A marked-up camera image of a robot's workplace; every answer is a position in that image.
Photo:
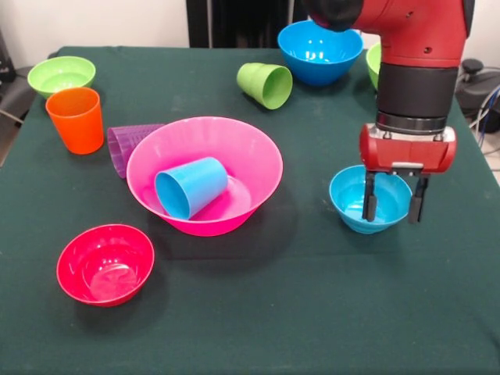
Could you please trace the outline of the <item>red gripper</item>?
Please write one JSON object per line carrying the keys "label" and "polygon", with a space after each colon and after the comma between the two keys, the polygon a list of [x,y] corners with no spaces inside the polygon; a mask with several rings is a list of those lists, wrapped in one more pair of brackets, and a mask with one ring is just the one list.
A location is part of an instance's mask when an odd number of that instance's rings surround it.
{"label": "red gripper", "polygon": [[429,177],[444,173],[453,163],[457,149],[456,132],[446,127],[440,134],[411,135],[381,130],[368,123],[359,135],[359,151],[365,165],[365,191],[362,218],[374,221],[377,197],[374,194],[375,176],[378,173],[399,171],[423,174],[419,176],[412,194],[408,218],[410,223],[421,220]]}

